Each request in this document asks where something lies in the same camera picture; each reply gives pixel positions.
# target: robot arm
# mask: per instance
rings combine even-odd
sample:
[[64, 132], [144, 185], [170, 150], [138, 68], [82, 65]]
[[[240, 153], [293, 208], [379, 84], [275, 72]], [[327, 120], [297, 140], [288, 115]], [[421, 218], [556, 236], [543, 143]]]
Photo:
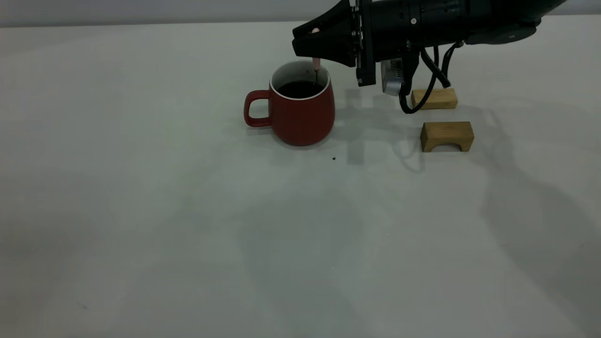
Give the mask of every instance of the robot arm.
[[[351, 7], [349, 0], [341, 0], [324, 15], [294, 29], [292, 44], [297, 56], [356, 67], [360, 87], [376, 84], [376, 62], [381, 62], [383, 91], [400, 96], [403, 110], [412, 114], [420, 107], [409, 109], [405, 96], [411, 92], [420, 57], [433, 73], [430, 87], [438, 79], [447, 88], [455, 48], [527, 38], [545, 14], [565, 1], [356, 0]], [[314, 28], [320, 32], [311, 34]], [[450, 43], [453, 46], [443, 57], [441, 70], [438, 46]], [[427, 47], [435, 48], [434, 61]]]

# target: black cable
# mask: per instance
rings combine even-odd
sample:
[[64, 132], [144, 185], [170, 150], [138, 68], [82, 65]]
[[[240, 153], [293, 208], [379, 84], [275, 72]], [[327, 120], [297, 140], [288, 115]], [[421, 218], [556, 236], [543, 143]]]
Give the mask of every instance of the black cable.
[[455, 49], [463, 47], [463, 42], [455, 42], [451, 48], [445, 53], [444, 58], [442, 59], [442, 73], [448, 77], [449, 73], [449, 65], [451, 64], [451, 57], [453, 57], [453, 52]]
[[423, 49], [421, 52], [421, 59], [424, 60], [424, 63], [428, 66], [430, 71], [436, 76], [438, 81], [441, 82], [443, 88], [448, 88], [451, 86], [451, 81], [449, 81], [449, 79], [447, 79], [447, 77], [442, 73], [441, 69], [438, 68], [438, 64], [434, 64], [434, 62], [432, 62], [432, 59], [428, 53], [426, 53], [425, 49]]
[[[422, 48], [421, 52], [427, 55], [425, 48]], [[438, 46], [435, 46], [434, 47], [434, 64], [436, 65], [436, 67], [438, 67], [439, 57], [440, 56], [439, 56], [439, 52], [438, 52]], [[436, 74], [432, 73], [432, 79], [430, 80], [430, 85], [428, 86], [428, 90], [426, 90], [424, 98], [420, 101], [419, 104], [417, 104], [417, 106], [413, 107], [413, 109], [409, 108], [409, 105], [407, 104], [406, 96], [402, 96], [402, 95], [399, 96], [398, 100], [401, 103], [401, 109], [403, 110], [403, 112], [405, 114], [415, 114], [416, 112], [418, 112], [430, 98], [430, 95], [432, 94], [432, 91], [434, 90], [435, 84], [436, 84]]]

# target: mug handle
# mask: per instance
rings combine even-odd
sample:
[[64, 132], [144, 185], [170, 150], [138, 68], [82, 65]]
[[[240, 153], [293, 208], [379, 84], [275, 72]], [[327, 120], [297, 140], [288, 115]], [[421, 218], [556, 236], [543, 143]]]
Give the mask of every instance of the mug handle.
[[269, 90], [255, 90], [246, 96], [246, 101], [244, 102], [244, 121], [251, 127], [268, 127], [271, 125], [271, 121], [269, 117], [264, 118], [252, 118], [248, 114], [248, 111], [251, 109], [251, 103], [255, 100], [267, 99], [269, 100]]

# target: mug rim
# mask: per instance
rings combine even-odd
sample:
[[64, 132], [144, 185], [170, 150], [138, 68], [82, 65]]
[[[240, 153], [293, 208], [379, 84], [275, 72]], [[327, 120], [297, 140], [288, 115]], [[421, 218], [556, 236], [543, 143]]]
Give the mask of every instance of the mug rim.
[[320, 91], [318, 94], [315, 94], [315, 95], [310, 96], [310, 97], [305, 97], [304, 99], [294, 99], [292, 97], [288, 97], [288, 96], [284, 96], [284, 95], [280, 94], [280, 92], [273, 87], [273, 77], [275, 76], [275, 73], [277, 73], [278, 70], [280, 70], [282, 67], [285, 67], [285, 66], [287, 66], [289, 64], [295, 64], [295, 63], [305, 63], [305, 64], [310, 64], [311, 66], [313, 66], [313, 63], [309, 62], [307, 60], [292, 61], [292, 62], [285, 63], [285, 64], [279, 66], [278, 69], [276, 69], [275, 72], [272, 74], [271, 78], [269, 78], [269, 88], [271, 90], [273, 90], [273, 92], [276, 93], [279, 97], [287, 99], [287, 100], [292, 100], [292, 101], [308, 101], [308, 100], [315, 99], [316, 97], [319, 97], [321, 94], [325, 93], [325, 91], [330, 87], [330, 84], [331, 84], [330, 72], [325, 67], [322, 66], [321, 69], [320, 69], [320, 72], [321, 71], [325, 71], [326, 72], [326, 77], [328, 78], [328, 81], [327, 81], [326, 85], [323, 87], [323, 90]]

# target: wooden block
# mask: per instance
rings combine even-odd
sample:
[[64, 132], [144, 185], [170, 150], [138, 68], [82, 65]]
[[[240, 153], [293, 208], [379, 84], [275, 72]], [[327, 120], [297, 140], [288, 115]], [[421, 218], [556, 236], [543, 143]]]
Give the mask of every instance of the wooden block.
[[[414, 90], [411, 94], [413, 106], [419, 104], [426, 95], [425, 90]], [[455, 89], [434, 89], [422, 109], [455, 109], [457, 108], [457, 95]]]
[[457, 144], [462, 152], [468, 152], [474, 142], [470, 122], [426, 122], [421, 130], [421, 147], [430, 153], [436, 146]]

